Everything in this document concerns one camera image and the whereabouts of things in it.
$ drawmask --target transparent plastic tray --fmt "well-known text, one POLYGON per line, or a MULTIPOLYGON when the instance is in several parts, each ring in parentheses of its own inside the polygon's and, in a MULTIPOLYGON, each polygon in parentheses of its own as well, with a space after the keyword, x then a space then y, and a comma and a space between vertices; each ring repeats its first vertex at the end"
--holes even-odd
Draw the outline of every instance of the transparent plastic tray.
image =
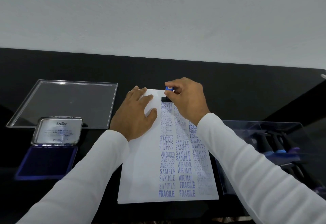
POLYGON ((38 80, 6 125, 35 128, 42 117, 83 119, 83 128, 108 129, 117 83, 38 80))

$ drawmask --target white wall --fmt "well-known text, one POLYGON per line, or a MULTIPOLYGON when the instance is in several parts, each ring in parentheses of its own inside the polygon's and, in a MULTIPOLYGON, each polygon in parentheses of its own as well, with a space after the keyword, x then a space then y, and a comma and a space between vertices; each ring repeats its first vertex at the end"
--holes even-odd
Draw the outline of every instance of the white wall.
POLYGON ((0 47, 326 68, 326 0, 0 0, 0 47))

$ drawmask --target black table surface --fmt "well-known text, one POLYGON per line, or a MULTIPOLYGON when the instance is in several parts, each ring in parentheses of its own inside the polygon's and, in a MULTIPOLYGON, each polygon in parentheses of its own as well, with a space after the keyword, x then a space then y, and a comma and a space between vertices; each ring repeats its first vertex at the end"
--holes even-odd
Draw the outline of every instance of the black table surface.
MULTIPOLYGON (((324 153, 326 81, 322 74, 326 74, 323 69, 0 48, 0 220, 10 223, 22 216, 56 182, 14 181, 12 178, 30 146, 33 131, 8 129, 5 125, 38 79, 117 82, 114 114, 135 85, 164 89, 165 81, 188 77, 202 83, 210 111, 221 119, 300 122, 314 146, 324 153)), ((75 163, 86 155, 103 132, 82 131, 75 163)), ((108 183, 94 222, 209 219, 246 214, 236 196, 223 196, 216 165, 212 165, 220 200, 123 205, 117 204, 119 167, 108 183)), ((326 163, 319 162, 312 170, 325 182, 326 163)))

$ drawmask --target white sleeve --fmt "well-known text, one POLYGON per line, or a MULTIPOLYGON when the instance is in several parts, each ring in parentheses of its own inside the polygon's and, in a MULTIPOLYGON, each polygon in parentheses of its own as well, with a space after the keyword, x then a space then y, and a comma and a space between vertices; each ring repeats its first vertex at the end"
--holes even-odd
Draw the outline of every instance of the white sleeve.
POLYGON ((197 135, 257 224, 326 223, 323 198, 240 139, 215 114, 200 120, 197 135))
POLYGON ((19 221, 19 224, 90 224, 112 173, 128 157, 119 132, 106 130, 87 155, 19 221))

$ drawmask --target right hand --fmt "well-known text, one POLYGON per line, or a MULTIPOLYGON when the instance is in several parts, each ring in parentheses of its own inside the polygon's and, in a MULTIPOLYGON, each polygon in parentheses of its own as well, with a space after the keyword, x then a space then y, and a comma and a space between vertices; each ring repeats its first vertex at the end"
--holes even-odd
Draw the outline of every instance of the right hand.
POLYGON ((197 126, 202 117, 210 113, 200 83, 183 77, 165 82, 165 86, 174 87, 174 92, 165 91, 164 94, 172 100, 180 114, 194 125, 197 126))

